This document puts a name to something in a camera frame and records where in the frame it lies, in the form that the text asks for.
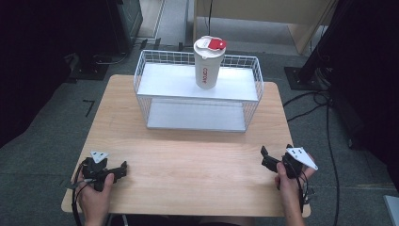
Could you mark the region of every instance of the wire rack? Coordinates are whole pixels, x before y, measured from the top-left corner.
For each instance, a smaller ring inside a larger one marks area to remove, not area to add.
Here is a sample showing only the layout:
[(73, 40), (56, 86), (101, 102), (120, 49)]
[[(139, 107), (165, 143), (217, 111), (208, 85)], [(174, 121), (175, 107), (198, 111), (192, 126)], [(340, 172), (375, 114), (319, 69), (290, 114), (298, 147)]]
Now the wire rack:
[[(187, 52), (170, 52), (170, 51), (153, 51), (153, 50), (144, 50), (141, 52), (137, 67), (136, 67), (136, 72), (135, 72), (135, 92), (138, 94), (139, 88), (140, 88), (140, 83), (142, 80), (142, 77), (144, 75), (144, 70), (147, 64), (152, 63), (152, 64), (161, 64), (161, 65), (182, 65), (182, 66), (193, 66), (195, 65), (195, 58), (193, 53), (187, 53)], [(246, 131), (250, 121), (255, 113), (255, 110), (258, 106), (259, 101), (261, 101), (262, 96), (263, 96), (263, 78), (262, 78), (262, 72), (261, 68), (259, 65), (259, 60), (255, 56), (233, 56), (233, 55), (225, 55), (223, 61), (221, 62), (220, 65), (221, 68), (228, 68), (228, 69), (251, 69), (252, 74), (253, 74), (253, 83), (255, 86), (256, 90), (256, 95), (257, 95), (257, 101), (243, 101), (239, 103), (240, 111), (243, 114), (243, 127), (239, 129), (234, 129), (230, 127), (223, 127), (221, 126), (220, 128), (207, 128), (207, 127), (201, 127), (199, 128), (197, 125), (192, 127), (186, 127), (182, 123), (180, 123), (179, 126), (176, 128), (182, 128), (182, 129), (200, 129), (200, 130), (222, 130), (222, 131)], [(152, 108), (155, 108), (153, 105), (154, 103), (159, 104), (159, 100), (154, 99), (163, 99), (162, 103), (164, 105), (164, 110), (162, 116), (157, 116), (158, 120), (162, 119), (162, 121), (168, 121), (168, 119), (163, 119), (162, 117), (165, 117), (167, 113), (165, 108), (165, 103), (173, 103), (176, 107), (179, 107), (181, 105), (184, 106), (183, 111), (187, 111), (188, 107), (192, 107), (195, 111), (195, 107), (197, 105), (201, 105), (201, 111), (208, 110), (208, 112), (214, 112), (215, 114), (221, 114), (220, 112), (222, 111), (228, 111), (232, 107), (237, 106), (237, 101), (230, 100), (204, 100), (204, 99), (190, 99), (186, 98), (186, 100), (183, 100), (184, 98), (179, 98), (179, 99), (174, 99), (171, 97), (149, 97), (149, 96), (139, 96), (137, 95), (138, 102), (140, 104), (143, 116), (145, 121), (147, 122), (147, 125), (149, 126), (149, 123), (151, 123), (151, 114), (152, 114)]]

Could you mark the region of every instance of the gray carpet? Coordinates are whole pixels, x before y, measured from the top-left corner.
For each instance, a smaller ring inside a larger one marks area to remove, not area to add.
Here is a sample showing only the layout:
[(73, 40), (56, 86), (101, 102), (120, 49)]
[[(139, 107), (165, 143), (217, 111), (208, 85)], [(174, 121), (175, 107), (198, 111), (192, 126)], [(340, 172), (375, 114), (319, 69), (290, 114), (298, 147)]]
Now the gray carpet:
[[(177, 47), (161, 49), (175, 51)], [(229, 54), (258, 57), (264, 81), (278, 84), (283, 102), (303, 93), (290, 90), (283, 67), (301, 67), (305, 57)], [(58, 184), (72, 176), (109, 77), (116, 73), (133, 74), (138, 55), (136, 47), (120, 64), (111, 65), (104, 81), (62, 84), (27, 131), (0, 150), (0, 225), (74, 225), (72, 214), (60, 208), (66, 189)], [(90, 103), (84, 100), (95, 101), (91, 111)], [(314, 106), (312, 97), (305, 97), (286, 106), (286, 117), (292, 118)], [(311, 216), (306, 219), (308, 225), (332, 225), (336, 211), (326, 115), (326, 108), (320, 107), (289, 122), (294, 145), (310, 152), (319, 167), (310, 181), (315, 194), (311, 197)], [(391, 225), (383, 195), (397, 197), (398, 192), (385, 166), (367, 151), (348, 149), (345, 131), (333, 108), (329, 110), (329, 128), (341, 185), (338, 225)], [(284, 225), (283, 218), (257, 218), (256, 223)]]

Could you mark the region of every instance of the white paper cup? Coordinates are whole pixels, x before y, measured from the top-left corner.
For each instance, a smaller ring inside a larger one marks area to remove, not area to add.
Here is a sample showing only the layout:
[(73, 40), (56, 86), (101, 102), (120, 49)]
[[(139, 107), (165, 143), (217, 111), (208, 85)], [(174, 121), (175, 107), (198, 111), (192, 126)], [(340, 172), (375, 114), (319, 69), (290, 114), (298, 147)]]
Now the white paper cup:
[(212, 39), (204, 36), (194, 43), (194, 57), (196, 67), (196, 83), (203, 89), (210, 89), (216, 85), (220, 63), (224, 58), (226, 48), (211, 50), (208, 44)]

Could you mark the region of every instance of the paper cup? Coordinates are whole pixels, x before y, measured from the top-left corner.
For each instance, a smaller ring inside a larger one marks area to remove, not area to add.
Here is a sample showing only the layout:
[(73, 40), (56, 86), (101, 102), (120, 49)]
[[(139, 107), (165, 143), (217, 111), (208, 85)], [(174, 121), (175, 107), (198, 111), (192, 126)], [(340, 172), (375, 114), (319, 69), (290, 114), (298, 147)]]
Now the paper cup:
[(199, 87), (210, 89), (216, 85), (225, 46), (225, 41), (210, 36), (204, 36), (194, 43), (196, 83)]

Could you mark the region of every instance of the black controller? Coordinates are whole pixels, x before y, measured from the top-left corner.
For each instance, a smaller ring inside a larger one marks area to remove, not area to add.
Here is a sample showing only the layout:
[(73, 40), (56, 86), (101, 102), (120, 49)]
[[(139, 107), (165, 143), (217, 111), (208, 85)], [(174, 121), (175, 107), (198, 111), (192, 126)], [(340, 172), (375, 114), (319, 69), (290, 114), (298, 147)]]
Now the black controller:
[(83, 161), (82, 172), (85, 179), (91, 179), (94, 184), (94, 189), (97, 191), (103, 191), (105, 178), (109, 173), (114, 173), (114, 184), (118, 179), (126, 176), (127, 163), (124, 161), (119, 168), (107, 169), (106, 168), (107, 158), (103, 159), (99, 163), (95, 163), (90, 157)]
[[(269, 153), (267, 152), (267, 149), (262, 146), (261, 149), (261, 154), (263, 156), (263, 161), (262, 165), (267, 167), (268, 169), (277, 172), (277, 164), (280, 162), (274, 157), (271, 157)], [(282, 163), (285, 166), (285, 169), (287, 171), (287, 176), (290, 179), (297, 178), (300, 176), (300, 173), (302, 172), (302, 163), (296, 161), (292, 156), (290, 156), (288, 153), (285, 153), (285, 155), (282, 157)]]

